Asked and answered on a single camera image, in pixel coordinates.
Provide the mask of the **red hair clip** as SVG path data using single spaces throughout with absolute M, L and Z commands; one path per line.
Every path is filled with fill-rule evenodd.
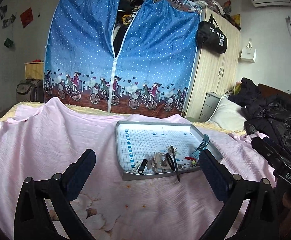
M 198 161 L 196 158 L 193 158 L 193 157 L 184 157 L 184 159 L 190 160 L 190 161 Z

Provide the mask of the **black hair clip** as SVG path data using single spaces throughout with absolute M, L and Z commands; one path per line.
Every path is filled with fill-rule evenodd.
M 174 165 L 174 162 L 173 162 L 173 160 L 172 160 L 172 158 L 171 158 L 171 156 L 170 156 L 169 153 L 166 153 L 166 161 L 167 161 L 167 163 L 168 163 L 170 169 L 171 169 L 172 171 L 175 171 L 175 165 Z

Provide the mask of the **silver rhinestone brooch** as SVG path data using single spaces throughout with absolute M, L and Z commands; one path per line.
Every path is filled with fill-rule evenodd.
M 167 153 L 169 153 L 170 155 L 172 155 L 173 153 L 174 153 L 175 155 L 180 154 L 180 153 L 178 152 L 178 149 L 175 148 L 175 147 L 172 146 L 172 145 L 167 146 L 167 147 L 166 147 L 166 150 L 167 150 Z

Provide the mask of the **beige square hair claw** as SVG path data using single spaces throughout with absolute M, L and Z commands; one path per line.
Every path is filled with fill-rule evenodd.
M 154 154 L 152 160 L 147 163 L 147 169 L 152 170 L 154 173 L 165 173 L 172 171 L 166 161 L 166 153 L 161 152 Z

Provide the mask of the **silver hair barrette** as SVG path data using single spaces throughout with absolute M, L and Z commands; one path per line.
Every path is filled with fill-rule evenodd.
M 139 167 L 141 166 L 141 164 L 142 164 L 142 161 L 141 160 L 137 161 L 137 163 L 135 163 L 135 165 L 132 168 L 132 173 L 137 173 Z

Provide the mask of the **black puffer jacket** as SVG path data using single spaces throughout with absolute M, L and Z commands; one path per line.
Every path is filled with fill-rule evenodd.
M 279 95 L 263 97 L 258 85 L 245 77 L 239 87 L 228 99 L 242 107 L 246 133 L 263 133 L 291 154 L 291 104 Z

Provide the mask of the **white pillow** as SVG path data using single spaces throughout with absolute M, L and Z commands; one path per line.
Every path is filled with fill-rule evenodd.
M 222 96 L 206 123 L 229 131 L 242 131 L 246 119 L 242 115 L 241 109 L 240 105 Z

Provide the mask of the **dark wooden headboard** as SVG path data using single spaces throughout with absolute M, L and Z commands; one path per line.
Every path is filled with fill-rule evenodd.
M 261 83 L 258 84 L 258 88 L 260 89 L 262 96 L 265 98 L 273 95 L 279 95 L 291 104 L 291 95 L 286 92 L 267 85 L 263 85 Z

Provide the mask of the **pink floral bed sheet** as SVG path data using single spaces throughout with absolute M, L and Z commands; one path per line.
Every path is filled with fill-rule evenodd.
M 96 239 L 198 239 L 222 203 L 203 172 L 124 181 L 115 149 L 115 126 L 123 117 L 51 109 L 0 129 L 0 228 L 13 238 L 14 216 L 23 180 L 49 179 L 77 161 L 86 149 L 96 166 L 72 205 Z

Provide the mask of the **grey bedside cabinet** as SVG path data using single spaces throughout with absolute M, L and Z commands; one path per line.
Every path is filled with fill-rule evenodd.
M 206 122 L 213 115 L 219 100 L 222 96 L 216 94 L 215 92 L 206 92 L 205 100 L 201 113 L 199 116 L 199 122 Z

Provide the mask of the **white paper gift bag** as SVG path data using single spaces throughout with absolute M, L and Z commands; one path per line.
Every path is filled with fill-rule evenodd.
M 241 51 L 240 59 L 244 62 L 255 63 L 257 50 L 252 46 L 252 39 L 249 39 L 246 47 Z

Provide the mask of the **light wooden wardrobe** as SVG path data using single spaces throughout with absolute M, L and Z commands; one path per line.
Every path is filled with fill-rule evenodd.
M 200 118 L 207 92 L 222 95 L 233 86 L 239 59 L 240 31 L 210 9 L 202 10 L 202 21 L 208 21 L 211 16 L 227 37 L 228 47 L 224 54 L 218 54 L 205 46 L 198 46 L 190 88 L 182 110 L 184 118 L 195 121 Z

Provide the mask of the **grey suitcase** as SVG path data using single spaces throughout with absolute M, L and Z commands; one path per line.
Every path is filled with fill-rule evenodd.
M 27 78 L 16 86 L 16 102 L 43 102 L 43 80 Z

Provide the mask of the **blue fabric wardrobe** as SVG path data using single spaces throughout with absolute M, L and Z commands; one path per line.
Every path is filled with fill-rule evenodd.
M 111 113 L 181 114 L 201 12 L 189 0 L 59 0 L 43 98 Z

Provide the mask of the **green wall ornament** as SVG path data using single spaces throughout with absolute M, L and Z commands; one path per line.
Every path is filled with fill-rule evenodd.
M 6 38 L 6 40 L 4 42 L 4 46 L 7 48 L 12 48 L 14 46 L 14 42 L 11 39 Z

